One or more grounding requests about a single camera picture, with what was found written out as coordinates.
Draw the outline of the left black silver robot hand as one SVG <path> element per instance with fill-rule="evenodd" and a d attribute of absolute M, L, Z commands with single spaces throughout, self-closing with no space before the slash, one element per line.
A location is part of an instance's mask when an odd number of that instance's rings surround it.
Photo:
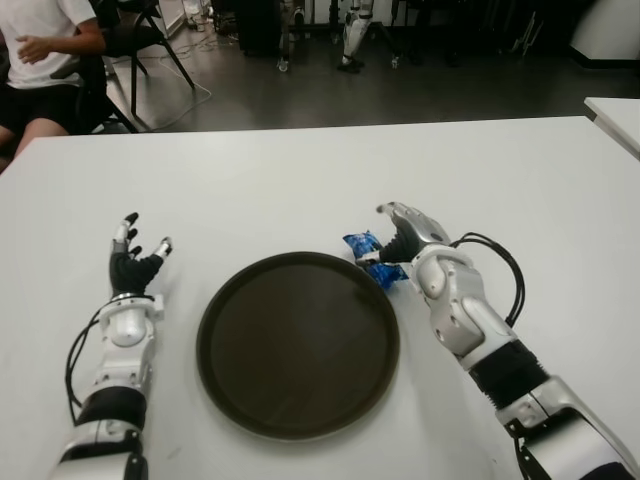
<path fill-rule="evenodd" d="M 137 212 L 127 215 L 118 224 L 111 240 L 108 273 L 113 298 L 144 296 L 146 288 L 173 251 L 171 238 L 165 237 L 150 255 L 140 258 L 142 248 L 131 246 L 131 241 L 138 234 L 134 228 L 138 218 Z"/>

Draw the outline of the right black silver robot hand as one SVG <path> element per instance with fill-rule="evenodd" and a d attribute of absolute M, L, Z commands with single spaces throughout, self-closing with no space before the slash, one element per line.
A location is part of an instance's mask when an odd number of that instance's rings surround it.
<path fill-rule="evenodd" d="M 449 245 L 451 240 L 443 227 L 420 210 L 401 202 L 379 205 L 376 211 L 387 215 L 396 227 L 392 240 L 378 250 L 355 260 L 359 266 L 411 262 L 427 245 Z"/>

